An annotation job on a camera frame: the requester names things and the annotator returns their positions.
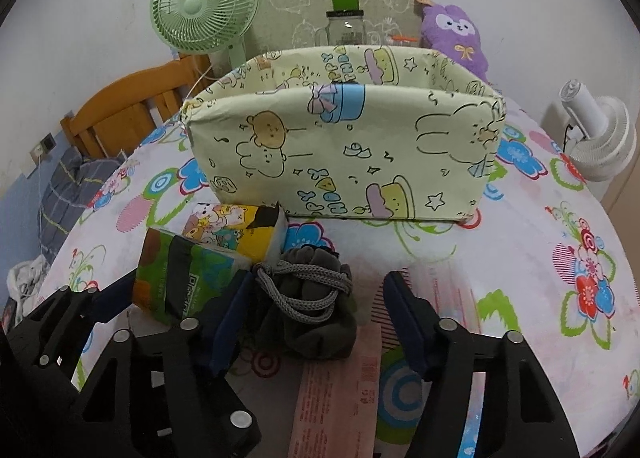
green electric fan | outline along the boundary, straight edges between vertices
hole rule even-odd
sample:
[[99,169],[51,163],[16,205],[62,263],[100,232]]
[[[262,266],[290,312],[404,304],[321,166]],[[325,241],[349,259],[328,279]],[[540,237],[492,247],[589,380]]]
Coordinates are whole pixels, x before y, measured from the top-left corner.
[[246,61],[243,34],[258,0],[151,0],[151,22],[167,45],[185,54],[228,48],[233,68]]

white electric fan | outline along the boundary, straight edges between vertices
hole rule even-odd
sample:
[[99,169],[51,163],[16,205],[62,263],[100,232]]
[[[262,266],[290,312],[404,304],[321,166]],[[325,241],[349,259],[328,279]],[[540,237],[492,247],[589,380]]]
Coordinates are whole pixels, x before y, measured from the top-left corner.
[[625,104],[617,97],[593,98],[587,87],[572,79],[560,100],[575,126],[565,136],[565,154],[586,180],[615,177],[636,151],[636,128]]
[[243,34],[258,0],[151,0],[151,23],[166,44],[187,54],[228,48],[233,68],[246,61]]

fan center cap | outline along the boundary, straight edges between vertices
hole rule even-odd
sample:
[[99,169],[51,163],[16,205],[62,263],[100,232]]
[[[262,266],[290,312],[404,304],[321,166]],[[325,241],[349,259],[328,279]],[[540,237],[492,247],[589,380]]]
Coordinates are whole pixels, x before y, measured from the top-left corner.
[[202,10],[201,0],[185,0],[184,1],[184,13],[188,16],[195,16]]

plaid blanket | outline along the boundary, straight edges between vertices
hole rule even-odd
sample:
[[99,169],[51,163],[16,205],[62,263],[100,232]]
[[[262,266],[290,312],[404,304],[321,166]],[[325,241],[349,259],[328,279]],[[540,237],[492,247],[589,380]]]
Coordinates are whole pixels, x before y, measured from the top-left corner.
[[53,263],[82,211],[122,161],[86,159],[72,146],[60,159],[40,204],[40,247]]

table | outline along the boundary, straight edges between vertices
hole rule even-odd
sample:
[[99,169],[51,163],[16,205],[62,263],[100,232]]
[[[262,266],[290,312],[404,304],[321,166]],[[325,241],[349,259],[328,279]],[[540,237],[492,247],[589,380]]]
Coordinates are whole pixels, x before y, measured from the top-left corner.
[[[640,396],[638,292],[616,232],[584,180],[513,100],[507,104],[494,172],[464,225],[292,219],[286,248],[325,244],[340,252],[353,271],[360,323],[386,273],[416,259],[454,256],[477,299],[482,332],[524,333],[585,454]],[[147,226],[181,232],[194,204],[213,200],[181,125],[167,122],[90,203],[38,300],[67,283],[75,291],[108,286],[135,268]],[[122,323],[121,315],[95,326],[73,378],[77,387]],[[300,362],[247,347],[227,375],[260,424],[257,456],[286,456],[301,372]],[[380,393],[376,450],[404,456],[422,388],[394,349],[383,355]]]

